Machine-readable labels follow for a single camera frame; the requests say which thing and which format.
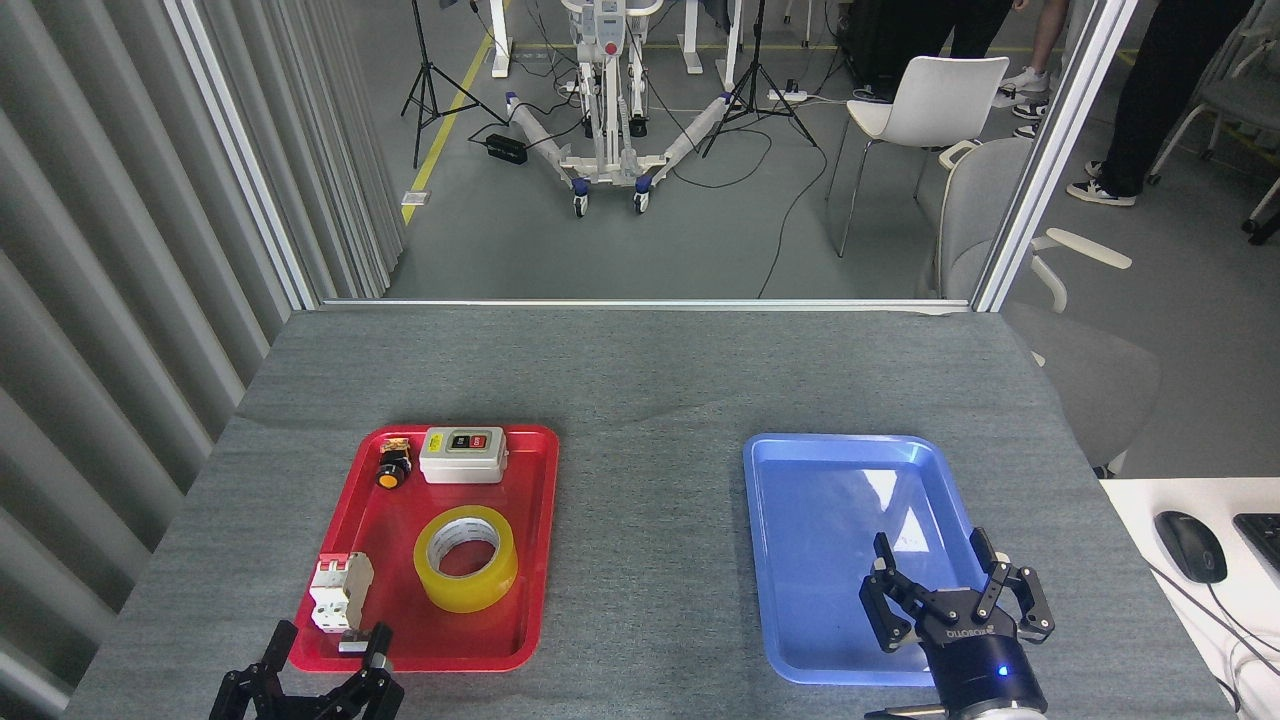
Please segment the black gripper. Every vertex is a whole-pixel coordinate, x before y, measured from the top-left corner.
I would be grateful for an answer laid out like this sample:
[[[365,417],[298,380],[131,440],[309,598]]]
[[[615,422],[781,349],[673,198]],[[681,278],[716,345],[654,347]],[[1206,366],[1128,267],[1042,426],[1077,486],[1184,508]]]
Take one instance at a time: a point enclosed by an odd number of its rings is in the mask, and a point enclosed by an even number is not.
[[[987,574],[980,594],[929,591],[913,582],[897,570],[887,534],[876,533],[876,560],[859,591],[876,641],[882,651],[892,653],[920,638],[947,714],[991,714],[1014,707],[1042,714],[1048,702],[1018,641],[1042,644],[1055,629],[1039,575],[1030,566],[1015,568],[980,527],[972,530],[969,542]],[[1006,588],[1021,611],[1018,626],[1009,612],[996,606]],[[918,621],[919,638],[913,634],[915,626],[896,615],[887,600]]]

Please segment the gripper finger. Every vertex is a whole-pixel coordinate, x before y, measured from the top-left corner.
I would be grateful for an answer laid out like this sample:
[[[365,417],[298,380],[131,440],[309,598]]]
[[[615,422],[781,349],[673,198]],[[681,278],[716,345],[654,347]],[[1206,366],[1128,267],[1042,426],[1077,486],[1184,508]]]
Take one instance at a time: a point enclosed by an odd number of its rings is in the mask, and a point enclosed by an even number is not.
[[[333,691],[317,698],[316,719],[394,719],[404,689],[393,678],[387,652],[393,630],[375,625],[361,667]]]
[[[256,664],[223,676],[210,717],[244,719],[250,705],[253,705],[256,719],[293,719],[296,702],[282,689],[279,673],[285,666],[296,635],[296,625],[280,620]]]

